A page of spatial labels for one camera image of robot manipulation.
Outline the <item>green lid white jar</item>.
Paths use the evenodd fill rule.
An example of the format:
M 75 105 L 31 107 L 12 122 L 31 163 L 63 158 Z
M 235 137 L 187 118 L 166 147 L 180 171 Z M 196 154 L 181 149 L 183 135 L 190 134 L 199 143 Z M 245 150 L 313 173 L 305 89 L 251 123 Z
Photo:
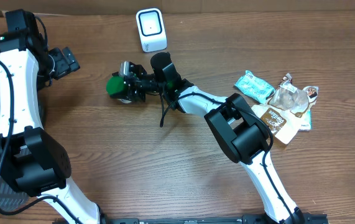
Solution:
M 111 77 L 106 84 L 106 91 L 112 99 L 117 99 L 122 103 L 132 102 L 127 96 L 128 87 L 122 77 Z

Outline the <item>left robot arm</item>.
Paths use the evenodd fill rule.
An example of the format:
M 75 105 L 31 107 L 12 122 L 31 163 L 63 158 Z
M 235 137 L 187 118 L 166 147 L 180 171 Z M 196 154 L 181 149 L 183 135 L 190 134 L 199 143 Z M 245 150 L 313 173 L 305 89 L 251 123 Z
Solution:
M 100 207 L 71 176 L 65 148 L 44 129 L 37 93 L 79 63 L 69 48 L 50 49 L 41 18 L 17 9 L 6 12 L 0 34 L 0 181 L 25 193 L 32 203 L 47 202 L 66 223 L 105 223 Z M 0 214 L 17 215 L 21 208 Z

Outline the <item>beige brown bag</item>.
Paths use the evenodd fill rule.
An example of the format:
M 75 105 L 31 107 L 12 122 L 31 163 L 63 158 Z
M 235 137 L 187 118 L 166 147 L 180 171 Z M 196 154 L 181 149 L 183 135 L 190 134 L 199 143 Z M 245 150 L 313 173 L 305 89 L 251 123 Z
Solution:
M 303 89 L 295 87 L 288 73 L 275 93 L 264 104 L 252 106 L 252 110 L 268 125 L 274 137 L 283 144 L 289 144 L 298 131 L 305 127 L 306 114 L 316 103 L 318 90 L 317 86 Z

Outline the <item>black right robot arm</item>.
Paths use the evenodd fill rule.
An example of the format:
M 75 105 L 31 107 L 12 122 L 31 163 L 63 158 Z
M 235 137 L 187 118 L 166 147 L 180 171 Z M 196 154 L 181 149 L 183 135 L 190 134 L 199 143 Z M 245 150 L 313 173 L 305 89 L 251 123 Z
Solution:
M 145 101 L 159 95 L 162 116 L 169 110 L 201 116 L 226 157 L 243 166 L 262 199 L 268 223 L 304 223 L 305 217 L 289 197 L 270 157 L 274 143 L 270 128 L 245 99 L 201 91 L 177 72 L 168 52 L 155 54 L 147 73 L 142 65 L 125 61 L 106 84 L 111 98 L 123 103 Z

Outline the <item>teal snack packet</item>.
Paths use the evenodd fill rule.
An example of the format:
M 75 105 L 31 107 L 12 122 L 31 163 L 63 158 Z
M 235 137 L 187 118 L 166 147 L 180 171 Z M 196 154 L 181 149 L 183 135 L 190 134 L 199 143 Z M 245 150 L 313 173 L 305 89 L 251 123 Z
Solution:
M 260 104 L 265 104 L 267 99 L 275 93 L 275 88 L 271 84 L 256 77 L 250 70 L 246 70 L 234 86 Z

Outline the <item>teal white tissue pack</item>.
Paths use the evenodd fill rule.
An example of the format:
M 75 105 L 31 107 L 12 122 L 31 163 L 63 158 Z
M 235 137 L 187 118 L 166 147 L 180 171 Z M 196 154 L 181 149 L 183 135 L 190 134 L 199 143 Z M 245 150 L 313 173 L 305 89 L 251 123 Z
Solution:
M 312 125 L 311 125 L 311 110 L 308 110 L 302 117 L 301 117 L 302 123 L 299 128 L 299 131 L 311 131 Z

